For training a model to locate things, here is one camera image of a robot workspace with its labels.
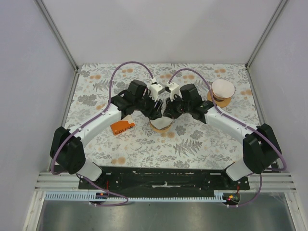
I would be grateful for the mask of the white paper coffee filter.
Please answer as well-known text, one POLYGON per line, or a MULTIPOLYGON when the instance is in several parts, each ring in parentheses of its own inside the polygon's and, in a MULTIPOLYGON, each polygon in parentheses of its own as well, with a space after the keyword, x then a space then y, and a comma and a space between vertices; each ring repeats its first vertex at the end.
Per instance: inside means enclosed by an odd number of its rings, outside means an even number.
POLYGON ((211 85, 211 89, 214 95, 220 98, 230 98, 235 94, 235 86, 225 79, 215 80, 211 85))

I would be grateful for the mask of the orange coffee filter box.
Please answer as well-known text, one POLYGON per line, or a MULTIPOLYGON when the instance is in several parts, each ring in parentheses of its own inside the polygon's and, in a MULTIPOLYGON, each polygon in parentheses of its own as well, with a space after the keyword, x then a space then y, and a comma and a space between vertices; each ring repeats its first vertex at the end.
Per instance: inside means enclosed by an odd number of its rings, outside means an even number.
POLYGON ((125 118, 123 118, 122 120, 112 124, 110 126, 113 134, 119 135, 123 132, 126 132, 127 130, 133 128, 135 126, 135 123, 132 119, 132 117, 130 115, 126 116, 125 118))

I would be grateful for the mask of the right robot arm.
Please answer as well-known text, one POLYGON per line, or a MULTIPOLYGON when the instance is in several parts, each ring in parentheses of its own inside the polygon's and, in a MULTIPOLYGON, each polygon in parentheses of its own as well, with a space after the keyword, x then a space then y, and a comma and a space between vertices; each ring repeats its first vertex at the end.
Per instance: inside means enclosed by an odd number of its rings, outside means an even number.
POLYGON ((269 170, 281 155, 271 126, 249 126, 205 101, 194 84, 179 87, 176 83, 166 85, 170 97, 166 99, 164 117, 177 119, 182 114, 190 114, 193 119, 216 127, 236 139, 243 146, 243 157, 224 169, 220 177, 221 186, 232 189, 238 180, 250 174, 261 174, 269 170))

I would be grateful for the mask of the wooden ring dripper holder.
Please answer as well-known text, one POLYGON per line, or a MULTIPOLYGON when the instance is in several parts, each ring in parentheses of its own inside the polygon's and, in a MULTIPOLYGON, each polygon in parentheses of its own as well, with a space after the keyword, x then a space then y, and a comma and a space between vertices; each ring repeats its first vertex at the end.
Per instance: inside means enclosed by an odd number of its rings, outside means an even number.
POLYGON ((217 97, 215 94, 213 94, 213 99, 216 105, 221 108, 228 106, 231 102, 231 98, 220 98, 220 97, 217 97))

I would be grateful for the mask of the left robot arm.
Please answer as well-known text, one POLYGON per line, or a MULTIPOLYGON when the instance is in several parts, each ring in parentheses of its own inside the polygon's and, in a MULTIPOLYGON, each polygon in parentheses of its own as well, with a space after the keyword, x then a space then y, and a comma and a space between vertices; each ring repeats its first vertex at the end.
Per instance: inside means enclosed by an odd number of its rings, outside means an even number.
POLYGON ((101 189, 106 183, 106 177, 101 168, 85 157, 84 147, 103 130, 135 111, 142 112, 150 120, 161 118, 162 100, 159 95, 164 90, 157 82, 146 85, 139 80, 133 80, 128 89, 111 97, 110 104, 87 121, 71 129, 59 127, 54 133, 51 145, 52 163, 58 164, 62 171, 69 174, 88 178, 95 189, 101 189))

